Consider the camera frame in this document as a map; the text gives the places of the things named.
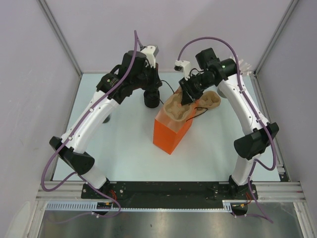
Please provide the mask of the orange paper bag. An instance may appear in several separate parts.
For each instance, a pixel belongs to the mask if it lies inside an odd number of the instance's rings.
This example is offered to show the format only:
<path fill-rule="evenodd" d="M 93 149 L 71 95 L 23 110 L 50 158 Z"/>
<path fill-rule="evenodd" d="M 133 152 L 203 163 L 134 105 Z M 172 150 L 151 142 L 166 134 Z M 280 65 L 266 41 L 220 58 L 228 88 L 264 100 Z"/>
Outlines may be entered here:
<path fill-rule="evenodd" d="M 175 91 L 175 93 L 179 92 L 182 92 L 181 88 L 178 88 Z M 208 110 L 207 108 L 198 107 L 197 101 L 194 102 L 194 104 L 195 110 L 190 115 L 190 118 L 181 122 L 176 122 L 169 118 L 164 113 L 162 106 L 154 121 L 153 144 L 155 146 L 169 155 L 173 153 L 179 142 L 191 127 L 194 117 Z"/>

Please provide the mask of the brown pulp cup carrier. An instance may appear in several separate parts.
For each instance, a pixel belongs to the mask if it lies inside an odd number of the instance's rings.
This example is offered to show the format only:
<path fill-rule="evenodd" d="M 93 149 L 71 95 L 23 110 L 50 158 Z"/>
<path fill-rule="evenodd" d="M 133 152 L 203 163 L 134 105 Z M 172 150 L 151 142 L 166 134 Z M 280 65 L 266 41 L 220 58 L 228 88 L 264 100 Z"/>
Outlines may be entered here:
<path fill-rule="evenodd" d="M 171 95 L 163 105 L 164 113 L 173 121 L 181 122 L 190 118 L 195 110 L 195 104 L 182 105 L 182 93 Z"/>

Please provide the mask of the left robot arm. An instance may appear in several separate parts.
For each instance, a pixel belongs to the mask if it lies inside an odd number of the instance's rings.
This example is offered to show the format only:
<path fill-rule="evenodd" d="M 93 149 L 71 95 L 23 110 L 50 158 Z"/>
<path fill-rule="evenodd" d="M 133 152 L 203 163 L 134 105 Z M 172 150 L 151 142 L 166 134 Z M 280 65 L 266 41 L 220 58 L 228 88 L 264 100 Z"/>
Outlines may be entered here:
<path fill-rule="evenodd" d="M 144 90 L 144 104 L 156 108 L 160 104 L 157 46 L 128 51 L 121 64 L 104 75 L 96 86 L 90 103 L 76 123 L 61 137 L 52 137 L 50 146 L 77 175 L 90 183 L 98 198 L 109 194 L 108 179 L 97 168 L 95 160 L 86 152 L 94 133 L 108 116 L 137 89 Z"/>

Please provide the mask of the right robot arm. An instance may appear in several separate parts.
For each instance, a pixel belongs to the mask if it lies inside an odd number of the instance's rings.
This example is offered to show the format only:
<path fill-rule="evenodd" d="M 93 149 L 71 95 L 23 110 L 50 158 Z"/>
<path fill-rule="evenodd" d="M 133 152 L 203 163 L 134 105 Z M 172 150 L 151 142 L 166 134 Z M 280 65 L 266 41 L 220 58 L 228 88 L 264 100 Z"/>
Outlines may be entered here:
<path fill-rule="evenodd" d="M 243 137 L 234 141 L 238 158 L 228 185 L 229 195 L 240 199 L 249 190 L 253 165 L 259 161 L 268 146 L 274 146 L 272 141 L 279 127 L 261 114 L 233 59 L 220 60 L 214 50 L 208 48 L 198 53 L 196 60 L 201 69 L 197 74 L 191 73 L 189 61 L 175 61 L 174 69 L 184 74 L 179 81 L 182 91 L 181 104 L 188 105 L 198 101 L 203 92 L 211 86 L 216 86 L 219 94 L 229 101 L 244 133 Z"/>

